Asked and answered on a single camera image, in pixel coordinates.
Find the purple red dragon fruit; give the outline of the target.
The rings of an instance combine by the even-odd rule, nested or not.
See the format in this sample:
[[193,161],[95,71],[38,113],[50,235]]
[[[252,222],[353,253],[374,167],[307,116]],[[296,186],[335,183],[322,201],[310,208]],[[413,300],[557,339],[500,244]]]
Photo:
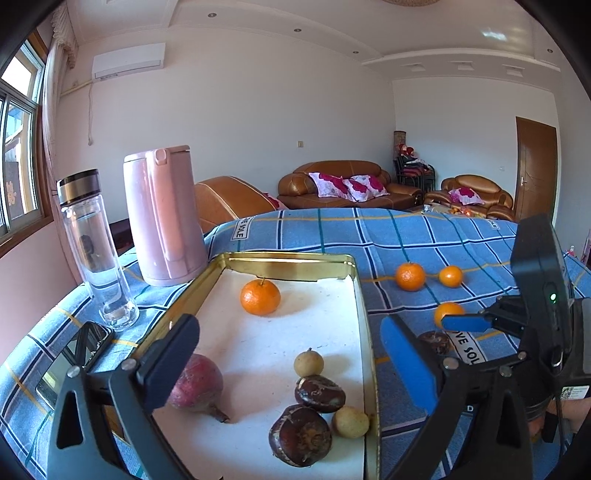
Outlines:
[[228,423],[228,415],[218,408],[223,386],[221,370],[214,361],[201,354],[192,354],[167,403],[177,409],[206,414],[218,422]]

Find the small yellow longan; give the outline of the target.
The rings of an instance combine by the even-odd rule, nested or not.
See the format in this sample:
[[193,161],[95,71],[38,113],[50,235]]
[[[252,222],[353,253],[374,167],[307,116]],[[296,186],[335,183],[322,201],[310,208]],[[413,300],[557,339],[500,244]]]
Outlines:
[[370,418],[360,409],[344,406],[332,417],[332,426],[342,438],[358,439],[370,430]]
[[325,361],[321,354],[314,350],[301,352],[294,359],[294,371],[300,377],[321,375],[325,368]]

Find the dark brown fruit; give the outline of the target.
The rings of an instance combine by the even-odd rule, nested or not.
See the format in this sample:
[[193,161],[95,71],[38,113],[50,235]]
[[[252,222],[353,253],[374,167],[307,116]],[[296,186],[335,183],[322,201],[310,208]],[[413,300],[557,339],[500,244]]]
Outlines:
[[269,443],[273,456],[283,463],[310,467],[329,454],[332,431],[317,411],[295,404],[284,409],[270,427]]
[[297,380],[294,398],[319,413],[335,413],[345,406],[346,392],[327,377],[311,375]]

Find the large orange tangerine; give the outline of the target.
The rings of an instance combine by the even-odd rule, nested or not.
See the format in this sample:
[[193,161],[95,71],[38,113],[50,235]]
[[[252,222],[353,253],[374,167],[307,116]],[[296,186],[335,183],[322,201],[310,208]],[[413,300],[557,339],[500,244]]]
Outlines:
[[266,316],[280,307],[281,293],[276,284],[267,279],[249,281],[240,291],[240,305],[249,314]]

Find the blue plaid tablecloth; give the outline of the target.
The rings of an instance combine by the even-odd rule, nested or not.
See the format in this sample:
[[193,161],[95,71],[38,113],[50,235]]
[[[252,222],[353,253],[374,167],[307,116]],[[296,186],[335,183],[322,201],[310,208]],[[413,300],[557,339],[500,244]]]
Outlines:
[[[444,300],[457,300],[471,310],[492,304],[496,296],[516,293],[517,288],[509,267],[511,250],[518,232],[518,225],[503,220],[470,220],[450,214],[402,213],[380,209],[308,209],[291,210],[257,215],[249,219],[233,221],[215,227],[205,239],[205,250],[211,257],[260,254],[263,261],[279,260],[287,264],[294,260],[297,266],[304,259],[314,259],[321,266],[322,276],[329,274],[329,262],[335,260],[338,267],[353,263],[363,284],[370,320],[370,333],[378,334],[378,320],[396,313],[413,328],[427,327],[436,305]],[[456,290],[446,289],[436,280],[428,280],[417,300],[412,294],[403,293],[394,286],[394,267],[404,260],[421,263],[429,274],[439,267],[456,263],[466,267],[467,286]],[[98,366],[110,370],[148,339],[148,333],[156,333],[156,326],[163,326],[164,313],[172,313],[172,303],[188,290],[179,287],[149,287],[139,277],[135,253],[123,255],[125,270],[129,267],[132,293],[138,301],[140,317],[131,330],[115,340],[115,346],[107,348],[99,357]],[[48,445],[52,407],[44,404],[34,387],[46,373],[66,340],[78,327],[74,320],[91,320],[94,307],[84,287],[78,287],[38,323],[9,356],[1,369],[1,436],[11,448],[13,459],[28,469],[29,479],[46,479]],[[388,394],[394,402],[394,390],[402,388],[400,380],[394,380],[391,367],[378,369],[380,395]],[[386,405],[380,397],[380,417],[384,432],[388,419],[417,420],[411,422],[418,431],[419,417],[411,415],[400,400],[398,417],[394,406]]]

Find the wooden coffee table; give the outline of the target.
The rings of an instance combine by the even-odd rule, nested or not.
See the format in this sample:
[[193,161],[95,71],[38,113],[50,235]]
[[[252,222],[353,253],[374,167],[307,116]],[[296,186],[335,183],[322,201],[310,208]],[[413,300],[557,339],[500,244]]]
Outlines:
[[440,204],[425,204],[422,207],[422,211],[424,213],[442,213],[442,214],[451,214],[451,215],[459,215],[459,216],[465,216],[465,217],[470,217],[470,218],[482,218],[485,219],[486,215],[478,212],[472,208],[469,208],[467,206],[457,206],[457,205],[452,205],[452,206],[446,206],[446,205],[440,205]]

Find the brown wooden door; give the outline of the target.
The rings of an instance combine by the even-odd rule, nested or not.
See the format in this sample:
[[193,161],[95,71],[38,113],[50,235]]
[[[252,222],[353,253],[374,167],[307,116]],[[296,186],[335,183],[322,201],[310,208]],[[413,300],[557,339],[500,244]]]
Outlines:
[[558,177],[557,130],[517,117],[518,174],[515,215],[518,221],[537,214],[553,216]]

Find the black shelf with clutter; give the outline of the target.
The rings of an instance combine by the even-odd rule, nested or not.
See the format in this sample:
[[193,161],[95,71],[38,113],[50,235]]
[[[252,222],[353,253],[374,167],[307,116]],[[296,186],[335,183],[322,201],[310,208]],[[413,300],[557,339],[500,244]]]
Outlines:
[[423,193],[436,186],[436,172],[432,165],[420,159],[417,151],[407,144],[407,133],[394,130],[394,173],[397,182],[419,188]]

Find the gold metal tin tray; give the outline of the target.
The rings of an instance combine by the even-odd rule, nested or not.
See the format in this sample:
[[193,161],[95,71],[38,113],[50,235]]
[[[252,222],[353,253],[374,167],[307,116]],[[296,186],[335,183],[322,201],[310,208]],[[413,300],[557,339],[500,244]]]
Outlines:
[[[377,413],[376,375],[370,328],[356,265],[329,262],[322,276],[314,259],[302,266],[287,259],[263,261],[260,254],[216,256],[164,313],[163,326],[139,342],[140,357],[184,313],[200,324],[197,353],[221,370],[221,409],[228,423],[170,406],[154,418],[175,453],[198,479],[375,479],[379,435],[335,437],[325,459],[307,468],[281,462],[271,453],[270,427],[294,404],[294,359],[311,349],[322,355],[325,377],[346,392],[346,403]],[[280,289],[280,307],[256,316],[240,305],[249,281],[267,279]]]

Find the pink floral cushion left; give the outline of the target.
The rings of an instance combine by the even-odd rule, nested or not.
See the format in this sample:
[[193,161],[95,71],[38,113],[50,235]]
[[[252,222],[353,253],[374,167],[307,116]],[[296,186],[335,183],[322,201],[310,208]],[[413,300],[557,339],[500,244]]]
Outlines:
[[342,177],[321,172],[310,172],[308,176],[314,182],[319,198],[353,200],[352,195],[349,193],[349,188],[346,186],[345,180]]

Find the clear glass water bottle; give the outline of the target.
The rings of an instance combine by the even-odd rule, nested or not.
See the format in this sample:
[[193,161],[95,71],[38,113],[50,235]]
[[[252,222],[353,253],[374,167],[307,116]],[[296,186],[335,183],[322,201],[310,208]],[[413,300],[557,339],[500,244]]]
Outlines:
[[114,331],[135,323],[138,310],[115,249],[99,172],[85,170],[57,182],[66,236],[98,315]]

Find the pink electric kettle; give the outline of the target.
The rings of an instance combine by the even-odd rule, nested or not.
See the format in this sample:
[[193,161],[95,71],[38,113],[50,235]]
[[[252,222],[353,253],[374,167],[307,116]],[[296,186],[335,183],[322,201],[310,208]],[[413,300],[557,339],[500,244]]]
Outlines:
[[205,251],[186,145],[128,155],[123,162],[128,219],[143,280],[156,287],[204,271]]

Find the brown leather three-seat sofa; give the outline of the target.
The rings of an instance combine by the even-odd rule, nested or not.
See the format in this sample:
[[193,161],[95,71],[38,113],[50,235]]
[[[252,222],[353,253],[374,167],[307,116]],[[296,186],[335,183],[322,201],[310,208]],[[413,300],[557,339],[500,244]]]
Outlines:
[[304,164],[280,180],[279,199],[290,209],[387,208],[407,210],[422,201],[417,187],[394,182],[381,166],[363,160]]

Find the pink curtain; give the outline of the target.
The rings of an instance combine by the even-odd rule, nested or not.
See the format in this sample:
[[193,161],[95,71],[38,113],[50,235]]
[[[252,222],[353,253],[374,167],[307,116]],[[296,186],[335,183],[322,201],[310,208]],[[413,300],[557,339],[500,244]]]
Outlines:
[[74,284],[79,285],[81,277],[69,246],[61,207],[57,194],[55,167],[57,162],[57,113],[66,72],[72,69],[77,60],[78,43],[72,27],[67,3],[62,1],[50,17],[52,26],[52,43],[44,69],[42,85],[41,127],[45,157],[46,185],[53,220],[56,225],[58,240],[64,259]]

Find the window with metal frame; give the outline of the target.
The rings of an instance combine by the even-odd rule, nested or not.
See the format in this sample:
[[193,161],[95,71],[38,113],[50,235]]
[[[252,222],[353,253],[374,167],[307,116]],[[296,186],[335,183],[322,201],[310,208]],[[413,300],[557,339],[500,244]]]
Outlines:
[[41,93],[48,48],[29,35],[1,74],[1,254],[52,221]]

